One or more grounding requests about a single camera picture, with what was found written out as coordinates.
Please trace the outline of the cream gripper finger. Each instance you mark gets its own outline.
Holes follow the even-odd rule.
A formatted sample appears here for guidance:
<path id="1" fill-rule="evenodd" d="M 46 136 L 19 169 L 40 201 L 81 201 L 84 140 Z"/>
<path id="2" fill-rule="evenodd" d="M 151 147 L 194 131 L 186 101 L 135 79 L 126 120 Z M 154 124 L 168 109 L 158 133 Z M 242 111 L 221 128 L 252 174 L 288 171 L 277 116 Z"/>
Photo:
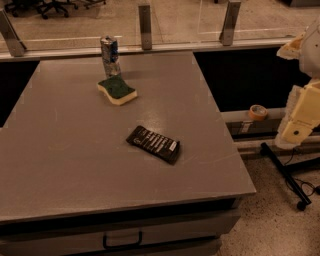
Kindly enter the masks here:
<path id="1" fill-rule="evenodd" d="M 294 85 L 289 93 L 285 116 L 278 127 L 275 145 L 281 149 L 299 146 L 320 125 L 320 81 L 304 87 Z"/>
<path id="2" fill-rule="evenodd" d="M 276 55 L 286 60 L 298 59 L 300 55 L 301 42 L 305 33 L 301 33 L 279 48 Z"/>

